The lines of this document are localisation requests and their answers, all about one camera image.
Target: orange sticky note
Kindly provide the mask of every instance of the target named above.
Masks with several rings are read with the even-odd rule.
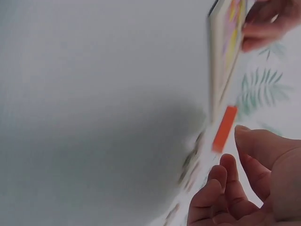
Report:
[[[236,118],[238,108],[228,106],[212,144],[212,151],[222,153]]]

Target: leaf pattern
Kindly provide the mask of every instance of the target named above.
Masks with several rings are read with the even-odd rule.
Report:
[[[287,85],[280,84],[283,73],[264,69],[260,75],[259,69],[250,76],[244,74],[241,91],[236,99],[238,107],[238,121],[244,116],[250,116],[259,108],[273,107],[277,102],[288,101],[288,93],[293,89]]]
[[[274,42],[264,48],[262,51],[259,52],[258,55],[267,55],[266,59],[269,60],[271,54],[275,54],[278,58],[283,58],[285,55],[285,46],[280,42]]]

